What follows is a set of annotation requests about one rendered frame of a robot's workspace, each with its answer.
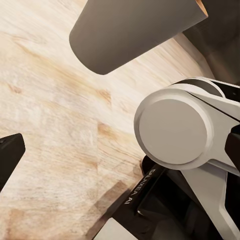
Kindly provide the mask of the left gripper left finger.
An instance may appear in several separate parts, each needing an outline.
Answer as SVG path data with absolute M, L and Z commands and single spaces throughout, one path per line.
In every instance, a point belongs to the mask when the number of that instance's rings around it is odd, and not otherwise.
M 25 152 L 21 133 L 0 138 L 0 192 Z

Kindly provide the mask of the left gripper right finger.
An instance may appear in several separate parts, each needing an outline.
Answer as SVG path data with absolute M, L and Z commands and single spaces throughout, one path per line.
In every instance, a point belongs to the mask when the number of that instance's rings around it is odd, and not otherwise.
M 232 132 L 228 134 L 225 152 L 240 172 L 240 135 Z

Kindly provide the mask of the trash can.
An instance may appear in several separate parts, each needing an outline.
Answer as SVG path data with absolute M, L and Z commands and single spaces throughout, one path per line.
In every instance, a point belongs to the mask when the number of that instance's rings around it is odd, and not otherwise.
M 88 0 L 69 44 L 84 66 L 107 75 L 208 17 L 201 0 Z

